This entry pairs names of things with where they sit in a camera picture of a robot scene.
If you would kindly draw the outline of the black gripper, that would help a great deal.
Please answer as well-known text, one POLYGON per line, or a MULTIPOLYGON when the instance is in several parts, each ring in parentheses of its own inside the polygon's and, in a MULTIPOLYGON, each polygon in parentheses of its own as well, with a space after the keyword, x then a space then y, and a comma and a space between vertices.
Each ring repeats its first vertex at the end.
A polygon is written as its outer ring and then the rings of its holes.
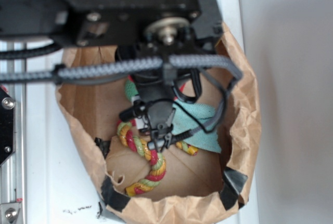
POLYGON ((215 54, 215 44, 222 34, 222 16, 217 0, 198 0, 200 14, 189 21, 181 17, 158 20, 144 30, 145 40, 135 45, 119 46, 118 61, 142 60, 157 56, 163 67, 131 74, 140 100, 179 99, 195 103, 202 94, 198 66, 190 59, 215 54), (187 82, 183 92, 180 86, 187 82))

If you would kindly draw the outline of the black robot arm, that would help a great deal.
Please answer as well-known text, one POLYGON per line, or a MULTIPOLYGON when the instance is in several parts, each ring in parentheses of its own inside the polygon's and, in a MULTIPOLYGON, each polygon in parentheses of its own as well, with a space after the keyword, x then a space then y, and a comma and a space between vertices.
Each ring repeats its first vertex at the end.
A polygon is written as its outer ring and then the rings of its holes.
POLYGON ((65 48, 116 46, 111 64, 3 73, 3 84, 96 85, 130 76, 143 102, 195 103, 199 74, 212 63, 222 33, 216 0, 1 0, 2 41, 51 40, 46 46, 1 52, 1 59, 43 56, 65 48))

